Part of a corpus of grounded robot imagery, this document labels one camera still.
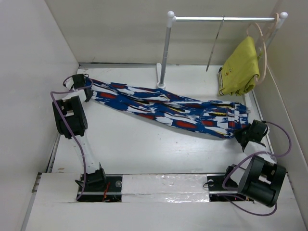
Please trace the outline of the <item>blue white red patterned trousers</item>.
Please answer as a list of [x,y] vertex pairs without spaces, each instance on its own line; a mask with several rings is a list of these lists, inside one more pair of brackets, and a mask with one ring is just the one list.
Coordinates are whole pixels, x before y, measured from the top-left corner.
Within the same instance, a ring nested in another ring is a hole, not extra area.
[[200,101],[163,89],[90,78],[86,84],[91,86],[96,102],[173,128],[231,139],[235,131],[249,124],[247,107],[238,102]]

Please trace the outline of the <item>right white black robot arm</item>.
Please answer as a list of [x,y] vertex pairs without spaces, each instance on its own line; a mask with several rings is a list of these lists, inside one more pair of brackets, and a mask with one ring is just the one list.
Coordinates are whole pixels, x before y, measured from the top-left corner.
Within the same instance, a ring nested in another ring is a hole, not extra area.
[[[230,172],[222,178],[222,188],[273,207],[278,200],[286,168],[275,163],[272,158],[289,154],[292,143],[289,142],[287,152],[281,155],[267,151],[265,144],[261,142],[269,130],[267,124],[266,121],[254,120],[247,127],[235,132],[235,138],[247,157],[238,165],[229,167]],[[240,179],[234,172],[246,161],[249,161],[249,164]]]

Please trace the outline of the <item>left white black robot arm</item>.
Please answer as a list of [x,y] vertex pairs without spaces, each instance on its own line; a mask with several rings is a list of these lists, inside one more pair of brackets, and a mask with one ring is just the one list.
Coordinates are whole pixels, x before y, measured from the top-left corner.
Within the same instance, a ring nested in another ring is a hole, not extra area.
[[87,103],[93,96],[92,85],[88,74],[75,74],[63,82],[68,91],[50,93],[58,133],[72,143],[82,164],[83,174],[76,180],[82,192],[98,192],[107,186],[105,171],[94,158],[86,134],[88,122],[82,103]]

